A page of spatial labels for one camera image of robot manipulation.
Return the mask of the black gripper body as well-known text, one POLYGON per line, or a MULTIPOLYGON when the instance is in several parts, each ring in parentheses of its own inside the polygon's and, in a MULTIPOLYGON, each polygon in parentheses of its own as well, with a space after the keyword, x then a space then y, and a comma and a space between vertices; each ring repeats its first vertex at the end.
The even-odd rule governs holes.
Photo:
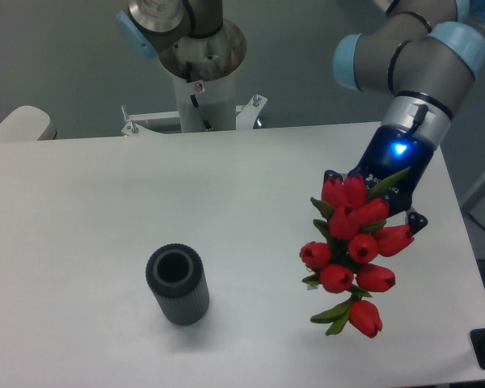
POLYGON ((361 175, 370 187, 399 171, 408 169, 386 194, 393 216, 411 207, 415 188, 425 172, 434 149, 430 143, 416 137, 406 137, 401 129, 383 125, 377 129, 350 176, 361 175))

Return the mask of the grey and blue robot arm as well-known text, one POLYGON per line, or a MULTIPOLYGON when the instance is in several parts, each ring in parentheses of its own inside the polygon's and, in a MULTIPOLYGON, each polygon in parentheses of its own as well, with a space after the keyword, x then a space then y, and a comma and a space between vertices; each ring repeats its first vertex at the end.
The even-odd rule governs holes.
MULTIPOLYGON (((371 179, 412 232, 428 223, 412 208, 413 192, 485 60, 485 39, 465 23, 469 9, 467 1, 393 1, 383 27, 345 36, 333 55, 340 85, 394 96, 352 173, 371 179)), ((172 77, 183 132, 254 127, 264 99, 236 108, 247 42, 221 2, 131 1, 116 22, 135 52, 172 77)))

